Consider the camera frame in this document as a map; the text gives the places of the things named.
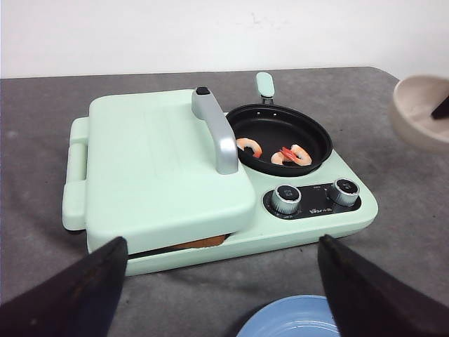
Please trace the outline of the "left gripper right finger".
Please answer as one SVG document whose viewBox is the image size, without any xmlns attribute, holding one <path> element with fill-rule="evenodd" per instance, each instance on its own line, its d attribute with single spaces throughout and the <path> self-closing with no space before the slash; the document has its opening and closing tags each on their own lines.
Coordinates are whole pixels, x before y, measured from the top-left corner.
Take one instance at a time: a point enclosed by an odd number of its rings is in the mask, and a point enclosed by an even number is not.
<svg viewBox="0 0 449 337">
<path fill-rule="evenodd" d="M 400 282 L 326 234 L 323 288 L 341 336 L 447 336 L 448 307 Z"/>
</svg>

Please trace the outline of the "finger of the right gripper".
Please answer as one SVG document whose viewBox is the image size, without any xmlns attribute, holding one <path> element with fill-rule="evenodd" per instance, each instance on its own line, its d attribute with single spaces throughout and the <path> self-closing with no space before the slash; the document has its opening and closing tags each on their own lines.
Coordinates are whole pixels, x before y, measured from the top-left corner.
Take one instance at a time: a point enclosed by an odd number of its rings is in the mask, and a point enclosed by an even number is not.
<svg viewBox="0 0 449 337">
<path fill-rule="evenodd" d="M 449 117 L 449 95 L 431 113 L 435 120 L 446 119 Z"/>
</svg>

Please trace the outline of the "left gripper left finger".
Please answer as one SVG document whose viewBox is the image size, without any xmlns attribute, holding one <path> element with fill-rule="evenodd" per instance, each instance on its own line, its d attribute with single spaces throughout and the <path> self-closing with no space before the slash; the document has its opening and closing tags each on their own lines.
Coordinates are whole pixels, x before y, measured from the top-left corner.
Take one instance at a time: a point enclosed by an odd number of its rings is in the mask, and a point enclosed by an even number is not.
<svg viewBox="0 0 449 337">
<path fill-rule="evenodd" d="M 117 237 L 44 283 L 1 305 L 2 336 L 106 336 L 128 260 Z"/>
</svg>

